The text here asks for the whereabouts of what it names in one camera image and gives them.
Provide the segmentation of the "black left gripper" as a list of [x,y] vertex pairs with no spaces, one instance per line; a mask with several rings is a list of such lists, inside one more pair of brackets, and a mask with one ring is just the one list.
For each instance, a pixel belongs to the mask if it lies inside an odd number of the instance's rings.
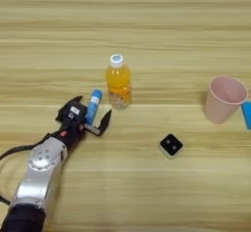
[[[74,101],[78,102],[80,102],[81,99],[81,95],[73,98]],[[106,112],[98,127],[86,123],[84,125],[84,130],[95,136],[101,136],[109,126],[111,115],[112,111]],[[70,151],[82,139],[84,130],[82,124],[76,125],[74,123],[63,123],[57,131],[51,134],[51,136],[64,143],[67,150]]]

